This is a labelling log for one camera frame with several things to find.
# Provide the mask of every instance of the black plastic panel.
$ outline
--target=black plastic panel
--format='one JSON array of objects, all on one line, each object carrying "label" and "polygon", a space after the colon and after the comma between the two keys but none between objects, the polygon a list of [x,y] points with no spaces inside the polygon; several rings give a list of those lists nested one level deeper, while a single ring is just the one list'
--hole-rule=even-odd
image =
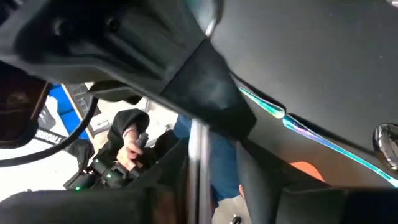
[{"label": "black plastic panel", "polygon": [[398,123],[397,21],[382,0],[230,0],[212,42],[288,113],[372,151],[377,126]]}]

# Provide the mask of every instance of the person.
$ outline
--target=person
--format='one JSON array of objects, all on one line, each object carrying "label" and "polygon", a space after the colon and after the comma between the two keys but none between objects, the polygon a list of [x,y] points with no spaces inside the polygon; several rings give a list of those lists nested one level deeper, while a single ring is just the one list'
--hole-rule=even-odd
[{"label": "person", "polygon": [[[108,142],[103,149],[115,151],[115,157],[127,170],[136,166],[134,162],[143,151],[134,143],[149,125],[148,115],[139,110],[120,111],[114,118],[108,133]],[[189,138],[191,121],[179,115],[173,128],[174,135]],[[210,183],[214,206],[226,198],[239,195],[239,180],[236,162],[236,150],[233,143],[226,137],[210,131],[209,158]]]}]

